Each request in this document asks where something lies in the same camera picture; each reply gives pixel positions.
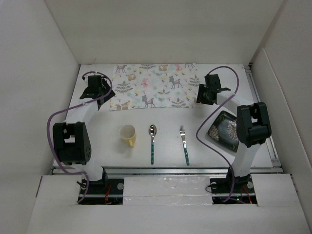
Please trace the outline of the floral animal print cloth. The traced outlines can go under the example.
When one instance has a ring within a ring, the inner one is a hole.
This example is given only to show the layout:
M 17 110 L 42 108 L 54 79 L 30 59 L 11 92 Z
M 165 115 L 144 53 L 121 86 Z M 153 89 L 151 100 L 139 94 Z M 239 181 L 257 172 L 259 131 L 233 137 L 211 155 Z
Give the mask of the floral animal print cloth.
M 118 64 L 111 111 L 143 108 L 197 108 L 197 67 L 186 64 Z

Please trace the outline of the black floral square plate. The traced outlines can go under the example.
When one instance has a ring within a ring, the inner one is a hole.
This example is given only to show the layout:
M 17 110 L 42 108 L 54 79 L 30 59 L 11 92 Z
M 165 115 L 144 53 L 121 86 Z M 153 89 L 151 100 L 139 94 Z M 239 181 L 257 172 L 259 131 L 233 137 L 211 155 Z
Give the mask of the black floral square plate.
M 237 118 L 234 115 L 221 111 L 210 126 L 208 136 L 223 147 L 236 153 L 239 146 L 236 122 Z

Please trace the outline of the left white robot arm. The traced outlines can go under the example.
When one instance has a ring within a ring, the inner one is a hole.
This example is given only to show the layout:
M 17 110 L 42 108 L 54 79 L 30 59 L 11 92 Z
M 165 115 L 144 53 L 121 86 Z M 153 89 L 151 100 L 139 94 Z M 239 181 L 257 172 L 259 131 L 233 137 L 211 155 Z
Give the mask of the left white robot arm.
M 87 72 L 82 76 L 86 88 L 78 99 L 78 105 L 65 121 L 55 123 L 52 128 L 53 149 L 57 164 L 73 166 L 73 175 L 85 175 L 92 181 L 92 188 L 97 193 L 107 191 L 109 182 L 105 179 L 104 169 L 91 158 L 92 148 L 87 125 L 101 106 L 112 98 L 110 79 L 100 72 Z

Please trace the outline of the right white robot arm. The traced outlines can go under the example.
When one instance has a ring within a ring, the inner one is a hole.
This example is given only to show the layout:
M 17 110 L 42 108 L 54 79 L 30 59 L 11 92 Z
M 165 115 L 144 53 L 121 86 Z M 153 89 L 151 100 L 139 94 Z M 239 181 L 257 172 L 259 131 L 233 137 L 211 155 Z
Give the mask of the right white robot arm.
M 272 134 L 267 106 L 263 102 L 252 103 L 229 88 L 222 88 L 217 74 L 205 76 L 205 84 L 199 86 L 196 101 L 208 105 L 217 104 L 236 115 L 238 152 L 229 167 L 225 186 L 229 191 L 237 192 L 247 180 L 260 146 Z

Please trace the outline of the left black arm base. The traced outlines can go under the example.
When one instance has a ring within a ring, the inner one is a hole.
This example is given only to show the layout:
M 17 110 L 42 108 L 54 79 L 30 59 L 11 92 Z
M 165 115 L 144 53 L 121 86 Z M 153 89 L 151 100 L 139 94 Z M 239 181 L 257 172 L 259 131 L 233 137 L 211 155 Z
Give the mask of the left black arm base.
M 90 181 L 86 195 L 86 179 L 77 182 L 80 185 L 78 204 L 81 205 L 122 205 L 124 179 L 109 178 L 105 169 L 102 173 L 102 179 Z

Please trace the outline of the yellow mug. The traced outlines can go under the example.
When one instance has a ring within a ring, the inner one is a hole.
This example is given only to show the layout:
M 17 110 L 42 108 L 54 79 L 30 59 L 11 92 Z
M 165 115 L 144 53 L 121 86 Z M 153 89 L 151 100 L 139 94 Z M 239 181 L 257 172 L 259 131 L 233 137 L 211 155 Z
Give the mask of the yellow mug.
M 119 130 L 119 135 L 124 143 L 128 144 L 131 148 L 134 148 L 134 144 L 137 138 L 137 133 L 134 126 L 122 126 Z

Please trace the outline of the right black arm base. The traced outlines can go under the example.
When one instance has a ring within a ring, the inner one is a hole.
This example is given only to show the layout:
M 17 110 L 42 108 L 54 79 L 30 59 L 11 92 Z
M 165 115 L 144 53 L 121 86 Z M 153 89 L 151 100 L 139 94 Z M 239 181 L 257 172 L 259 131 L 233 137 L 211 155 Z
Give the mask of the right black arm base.
M 213 204 L 257 204 L 252 176 L 235 177 L 228 169 L 226 177 L 210 178 L 205 190 Z

